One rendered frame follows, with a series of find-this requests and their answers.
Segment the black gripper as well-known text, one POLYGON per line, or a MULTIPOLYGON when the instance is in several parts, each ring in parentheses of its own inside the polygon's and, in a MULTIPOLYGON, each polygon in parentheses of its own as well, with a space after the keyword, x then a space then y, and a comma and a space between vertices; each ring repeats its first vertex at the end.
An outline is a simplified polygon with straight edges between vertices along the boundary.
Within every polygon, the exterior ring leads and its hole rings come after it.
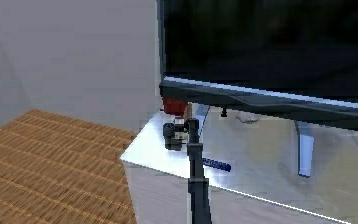
POLYGON ((180 151, 182 149, 183 132, 180 132, 180 125, 165 123, 163 125, 163 137, 167 150, 180 151))

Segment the red award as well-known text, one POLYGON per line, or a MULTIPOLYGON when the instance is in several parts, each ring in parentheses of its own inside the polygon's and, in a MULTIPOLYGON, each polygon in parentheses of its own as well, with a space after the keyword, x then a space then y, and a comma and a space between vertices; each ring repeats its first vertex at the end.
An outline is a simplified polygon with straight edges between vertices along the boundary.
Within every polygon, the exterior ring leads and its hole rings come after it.
POLYGON ((163 98, 163 111, 169 115, 189 116, 191 114, 191 104, 188 102, 176 100, 174 98, 163 98))

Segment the white television stand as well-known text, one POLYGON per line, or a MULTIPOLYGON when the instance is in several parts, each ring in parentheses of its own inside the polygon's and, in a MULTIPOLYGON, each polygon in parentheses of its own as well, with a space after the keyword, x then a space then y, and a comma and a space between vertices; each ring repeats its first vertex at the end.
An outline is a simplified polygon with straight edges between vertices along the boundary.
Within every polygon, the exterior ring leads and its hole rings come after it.
MULTIPOLYGON (((196 107, 213 224, 358 224, 358 132, 196 107)), ((192 224, 185 150, 165 148, 158 111, 122 154, 137 224, 192 224)))

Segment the grey flat object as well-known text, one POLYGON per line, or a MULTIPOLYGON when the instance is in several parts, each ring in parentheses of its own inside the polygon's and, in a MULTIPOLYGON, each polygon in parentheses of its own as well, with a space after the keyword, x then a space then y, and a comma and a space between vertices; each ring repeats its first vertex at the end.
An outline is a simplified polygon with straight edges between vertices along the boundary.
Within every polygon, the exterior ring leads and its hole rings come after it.
POLYGON ((255 122, 258 122, 260 120, 260 116, 258 114, 249 113, 249 112, 243 112, 239 111, 236 115, 236 118, 246 124, 252 124, 255 122))

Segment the black television set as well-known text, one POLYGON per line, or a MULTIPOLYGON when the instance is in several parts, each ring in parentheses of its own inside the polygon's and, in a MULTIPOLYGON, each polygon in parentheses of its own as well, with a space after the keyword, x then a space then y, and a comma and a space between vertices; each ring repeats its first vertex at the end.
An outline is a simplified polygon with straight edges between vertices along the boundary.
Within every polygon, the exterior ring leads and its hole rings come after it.
POLYGON ((358 131, 358 0, 158 0, 160 94, 358 131))

